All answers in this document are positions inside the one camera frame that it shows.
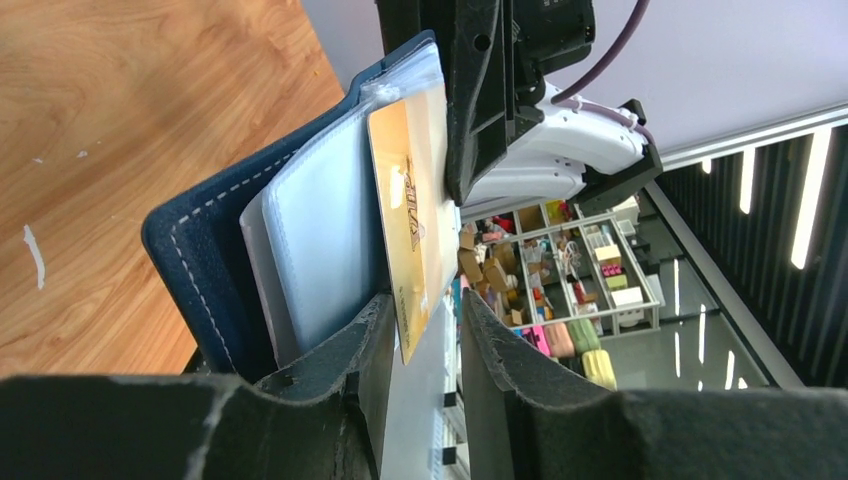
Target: black slatted wall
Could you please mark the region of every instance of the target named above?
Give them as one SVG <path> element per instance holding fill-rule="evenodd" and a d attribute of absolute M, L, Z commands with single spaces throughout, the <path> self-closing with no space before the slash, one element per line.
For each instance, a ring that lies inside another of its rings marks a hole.
<path fill-rule="evenodd" d="M 848 386 L 848 126 L 833 130 L 807 264 L 790 262 L 812 136 L 757 149 L 750 215 L 742 155 L 657 183 L 810 386 Z"/>

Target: gold card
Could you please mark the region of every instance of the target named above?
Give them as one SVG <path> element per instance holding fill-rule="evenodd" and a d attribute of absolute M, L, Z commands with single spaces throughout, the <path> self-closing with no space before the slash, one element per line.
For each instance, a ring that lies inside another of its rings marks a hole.
<path fill-rule="evenodd" d="M 440 85 L 368 117 L 405 365 L 456 272 L 456 207 L 442 180 L 445 105 Z"/>

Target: wood grain surface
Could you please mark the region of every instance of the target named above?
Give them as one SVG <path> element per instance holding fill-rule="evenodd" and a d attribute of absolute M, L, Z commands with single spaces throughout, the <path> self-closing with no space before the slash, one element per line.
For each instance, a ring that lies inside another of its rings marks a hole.
<path fill-rule="evenodd" d="M 296 0 L 0 2 L 0 376 L 180 372 L 142 220 L 340 98 Z"/>

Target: green item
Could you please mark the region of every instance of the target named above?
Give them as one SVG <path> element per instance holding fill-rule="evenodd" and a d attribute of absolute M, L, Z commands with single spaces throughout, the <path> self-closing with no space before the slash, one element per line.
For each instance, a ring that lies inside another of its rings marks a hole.
<path fill-rule="evenodd" d="M 624 290 L 627 288 L 627 275 L 621 274 L 614 277 L 607 277 L 607 285 L 610 290 Z"/>
<path fill-rule="evenodd" d="M 592 350 L 600 350 L 601 341 L 598 339 L 598 332 L 595 331 L 592 320 L 581 318 L 568 322 L 567 325 L 568 334 L 574 343 L 574 351 L 578 356 Z"/>

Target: cable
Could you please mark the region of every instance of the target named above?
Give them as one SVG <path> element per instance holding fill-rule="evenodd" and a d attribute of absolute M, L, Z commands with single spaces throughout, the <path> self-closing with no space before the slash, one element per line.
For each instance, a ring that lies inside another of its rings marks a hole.
<path fill-rule="evenodd" d="M 633 32 L 636 31 L 636 27 L 639 26 L 639 22 L 642 21 L 642 17 L 645 15 L 645 11 L 648 9 L 648 3 L 650 0 L 636 0 L 636 6 L 633 7 L 633 12 L 630 14 L 630 18 L 627 19 L 627 23 L 624 24 L 624 28 L 621 30 L 621 33 L 618 34 L 618 38 L 612 42 L 612 46 L 610 46 L 607 53 L 598 60 L 592 68 L 586 72 L 585 75 L 580 77 L 580 80 L 574 82 L 574 85 L 566 88 L 561 93 L 556 94 L 551 101 L 554 105 L 559 105 L 560 102 L 572 97 L 581 90 L 583 90 L 587 85 L 592 83 L 607 67 L 615 60 L 615 57 L 618 56 L 619 53 L 624 49 L 624 46 L 627 45 L 627 42 L 630 40 L 630 37 L 633 36 Z"/>
<path fill-rule="evenodd" d="M 631 119 L 625 117 L 624 115 L 618 113 L 617 111 L 605 107 L 603 105 L 598 105 L 597 103 L 591 102 L 580 102 L 574 98 L 566 98 L 557 104 L 557 106 L 563 108 L 570 108 L 572 110 L 585 110 L 587 112 L 597 113 L 602 117 L 606 117 L 613 122 L 620 124 L 623 127 L 632 129 L 638 134 L 641 134 L 645 139 L 648 140 L 648 143 L 654 143 L 654 136 L 651 135 L 651 132 L 645 128 L 644 125 L 640 125 L 638 122 L 633 122 Z"/>

